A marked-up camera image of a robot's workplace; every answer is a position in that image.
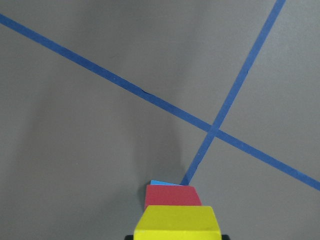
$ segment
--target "stacked block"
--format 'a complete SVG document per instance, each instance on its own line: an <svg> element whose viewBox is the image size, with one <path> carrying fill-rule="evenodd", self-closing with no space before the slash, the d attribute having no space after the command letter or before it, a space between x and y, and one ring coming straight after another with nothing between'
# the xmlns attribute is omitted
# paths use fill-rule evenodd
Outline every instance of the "stacked block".
<svg viewBox="0 0 320 240"><path fill-rule="evenodd" d="M202 206L194 187L162 183L147 185L145 211L133 240L222 239L213 209Z"/></svg>

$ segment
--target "yellow block top face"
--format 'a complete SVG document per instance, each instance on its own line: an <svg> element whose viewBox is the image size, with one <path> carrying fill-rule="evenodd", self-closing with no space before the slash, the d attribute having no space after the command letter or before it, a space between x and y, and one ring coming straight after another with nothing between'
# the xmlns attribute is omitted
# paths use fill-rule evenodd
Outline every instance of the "yellow block top face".
<svg viewBox="0 0 320 240"><path fill-rule="evenodd" d="M221 240L221 232L210 206L149 205L133 239Z"/></svg>

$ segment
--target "yellow cube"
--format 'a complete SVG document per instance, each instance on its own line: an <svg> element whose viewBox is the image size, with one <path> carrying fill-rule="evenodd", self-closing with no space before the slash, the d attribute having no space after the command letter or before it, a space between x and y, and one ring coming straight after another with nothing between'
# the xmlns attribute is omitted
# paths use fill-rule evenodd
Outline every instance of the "yellow cube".
<svg viewBox="0 0 320 240"><path fill-rule="evenodd" d="M221 240L221 232L210 206L149 205L133 239Z"/></svg>

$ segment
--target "floor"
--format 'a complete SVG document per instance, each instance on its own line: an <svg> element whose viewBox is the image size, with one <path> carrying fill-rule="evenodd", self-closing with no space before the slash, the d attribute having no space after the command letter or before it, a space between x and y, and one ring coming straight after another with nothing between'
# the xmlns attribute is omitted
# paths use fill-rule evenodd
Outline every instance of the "floor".
<svg viewBox="0 0 320 240"><path fill-rule="evenodd" d="M230 239L320 239L319 11L1 2L0 239L123 240L148 181L179 184L194 159L190 185Z"/></svg>

